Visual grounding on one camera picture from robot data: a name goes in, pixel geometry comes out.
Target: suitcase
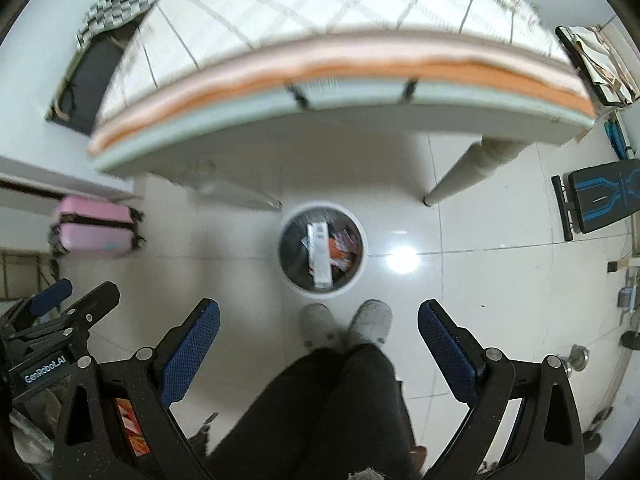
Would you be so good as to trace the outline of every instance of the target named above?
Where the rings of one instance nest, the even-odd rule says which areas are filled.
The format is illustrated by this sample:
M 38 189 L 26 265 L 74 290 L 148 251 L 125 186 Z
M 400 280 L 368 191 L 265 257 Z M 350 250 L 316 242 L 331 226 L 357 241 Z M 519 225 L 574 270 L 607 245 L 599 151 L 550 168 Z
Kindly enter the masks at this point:
M 67 196 L 53 213 L 49 245 L 55 257 L 122 256 L 139 249 L 144 238 L 137 209 L 80 196 Z

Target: metal screw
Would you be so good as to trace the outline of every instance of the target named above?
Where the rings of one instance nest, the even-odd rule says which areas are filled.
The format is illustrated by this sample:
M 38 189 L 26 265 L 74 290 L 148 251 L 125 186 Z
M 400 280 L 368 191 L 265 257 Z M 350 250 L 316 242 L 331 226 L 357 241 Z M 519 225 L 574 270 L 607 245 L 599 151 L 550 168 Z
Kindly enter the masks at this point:
M 562 366 L 562 361 L 556 355 L 550 355 L 546 358 L 546 364 L 551 366 L 552 368 L 559 368 Z
M 78 368 L 87 368 L 91 364 L 91 356 L 83 355 L 78 359 Z
M 146 361 L 147 359 L 151 359 L 153 354 L 154 350 L 145 346 L 136 352 L 136 359 L 138 359 L 138 361 Z
M 487 348 L 484 354 L 491 361 L 499 361 L 502 359 L 502 352 L 500 352 L 497 348 Z

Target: checkered cloth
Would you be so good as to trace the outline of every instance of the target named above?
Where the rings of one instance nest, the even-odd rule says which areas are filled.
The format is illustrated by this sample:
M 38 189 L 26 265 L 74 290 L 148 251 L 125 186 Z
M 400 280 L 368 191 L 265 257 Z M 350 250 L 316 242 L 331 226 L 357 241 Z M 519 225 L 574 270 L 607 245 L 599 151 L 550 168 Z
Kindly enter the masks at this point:
M 104 32 L 129 23 L 136 16 L 147 12 L 156 0 L 98 0 L 84 15 L 78 30 L 78 49 L 88 48 L 91 39 Z

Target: person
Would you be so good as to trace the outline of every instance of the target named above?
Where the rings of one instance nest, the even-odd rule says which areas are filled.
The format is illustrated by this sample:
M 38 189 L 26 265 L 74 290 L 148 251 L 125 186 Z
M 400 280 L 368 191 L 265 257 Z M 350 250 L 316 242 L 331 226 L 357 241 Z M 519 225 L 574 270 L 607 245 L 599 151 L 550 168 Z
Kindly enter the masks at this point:
M 417 480 L 408 416 L 381 348 L 389 306 L 363 303 L 346 336 L 331 311 L 307 305 L 309 354 L 279 374 L 206 458 L 216 480 Z

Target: pants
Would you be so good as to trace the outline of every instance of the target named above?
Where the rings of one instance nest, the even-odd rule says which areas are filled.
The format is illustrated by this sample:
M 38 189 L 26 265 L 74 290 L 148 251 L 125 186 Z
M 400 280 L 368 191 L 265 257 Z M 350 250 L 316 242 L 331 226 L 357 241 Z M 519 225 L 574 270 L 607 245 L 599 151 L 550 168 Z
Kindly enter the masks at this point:
M 216 480 L 416 480 L 394 368 L 373 345 L 319 349 L 260 394 L 205 462 Z

